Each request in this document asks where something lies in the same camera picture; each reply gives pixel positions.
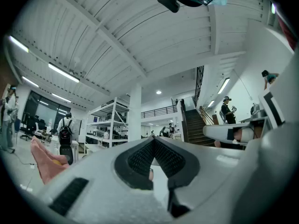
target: ceiling light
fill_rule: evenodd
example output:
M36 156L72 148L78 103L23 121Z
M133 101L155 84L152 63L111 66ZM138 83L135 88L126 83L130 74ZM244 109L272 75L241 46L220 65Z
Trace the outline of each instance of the ceiling light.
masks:
M272 4L272 6L271 6L271 12L272 12L273 14L275 14L275 12L276 12L276 8L275 8L274 4Z
M66 112L67 113L67 111L65 111L65 110L61 110L61 109L59 109L60 111L62 111L62 112Z
M59 68L57 68L56 66L54 66L54 65L51 64L51 63L49 63L49 68L51 68L52 70L54 70L54 71L60 73L61 75L65 76L65 77L68 77L69 79L71 79L71 80L73 80L73 81L75 81L75 82L77 82L77 83L79 83L79 81L80 81L79 79L75 78L74 76L69 75L68 73L66 73L66 72L64 72L64 71L62 71L62 70L60 70Z
M44 105L49 105L49 104L47 104L47 103L45 103L45 102L43 102L43 101L40 101L40 103L42 103L42 104L44 104Z
M218 94L221 94L221 92L223 92L223 90L224 90L225 86L228 84L229 80L230 80L230 78L226 78L226 79L225 79L225 81L223 82L223 85L222 85L222 87L220 88Z
M21 48L22 50L26 51L26 52L29 52L29 49L28 47L24 46L22 43L20 43L17 39L15 39L14 37L12 36L9 36L9 39L14 43L16 44L19 48Z
M70 101L70 100L68 100L68 99L62 98L62 97L60 97L60 96L58 96L58 95L56 95L56 94L53 94L53 93L52 93L52 95L54 95L54 96L55 96L55 97L57 97L57 98L63 99L63 100L65 100L65 101L67 101L67 102L70 102L70 103L71 103L71 101Z
M208 107L210 107L214 102L215 100L212 100Z
M26 77L22 77L24 80L28 81L29 83L35 85L36 87L39 87L37 84L35 84L34 82L32 82L31 80L28 80Z

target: floor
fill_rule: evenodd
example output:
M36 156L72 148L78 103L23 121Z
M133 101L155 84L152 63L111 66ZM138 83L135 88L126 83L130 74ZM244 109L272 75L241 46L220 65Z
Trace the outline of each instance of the floor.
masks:
M22 134L22 132L19 132L17 139L15 136L13 137L14 143L17 140L14 154L1 150L0 155L15 185L36 195L44 184L30 151L30 140L21 139L20 136ZM49 151L53 152L54 147L50 143L45 142L45 146Z

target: balcony railing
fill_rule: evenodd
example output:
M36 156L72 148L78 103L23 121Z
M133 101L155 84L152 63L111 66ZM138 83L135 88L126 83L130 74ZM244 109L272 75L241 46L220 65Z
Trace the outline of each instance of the balcony railing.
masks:
M204 76L204 66L200 66L197 68L197 74L196 74L196 87L195 87L195 97L194 97L195 106L197 105L198 97L200 94L203 76Z
M172 106L168 106L168 107L164 107L164 108L160 108L160 109L156 109L156 110L142 112L141 118L144 119L144 118L148 118L148 117L154 117L154 116L176 113L176 112L178 112L177 107L175 105L172 105Z

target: shelf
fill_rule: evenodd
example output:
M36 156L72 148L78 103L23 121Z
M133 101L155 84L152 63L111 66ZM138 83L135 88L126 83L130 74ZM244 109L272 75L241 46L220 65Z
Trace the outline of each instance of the shelf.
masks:
M88 149L90 149L92 152L97 152L97 151L100 151L100 150L107 149L106 147L99 146L97 144L85 144L85 146L88 147Z
M101 121L101 122L94 122L94 123L89 123L87 125L92 125L92 126L98 126L98 127L110 127L111 126L111 121ZM113 126L125 126L122 122L119 121L114 121Z
M101 107L101 108L91 111L89 114L95 115L98 117L105 117L105 116L107 116L108 113L113 111L113 105L114 105L114 103L108 104L104 107ZM118 113L122 113L122 112L129 111L129 108L124 105L120 105L120 104L116 103L115 110Z
M102 137L97 137L97 136L93 136L93 135L86 135L86 137L89 137L89 138L92 138L94 140L99 140L99 141L102 141L102 142L106 142L106 143L109 143L110 142L110 139L103 139ZM116 142L127 142L128 140L118 140L118 139L112 139L112 142L113 143L116 143Z

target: staircase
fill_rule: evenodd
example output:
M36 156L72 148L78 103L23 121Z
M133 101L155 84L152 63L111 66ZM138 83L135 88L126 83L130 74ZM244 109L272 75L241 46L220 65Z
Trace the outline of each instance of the staircase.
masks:
M204 136L202 132L206 124L198 112L196 110L186 111L185 117L189 143L214 147L214 140Z

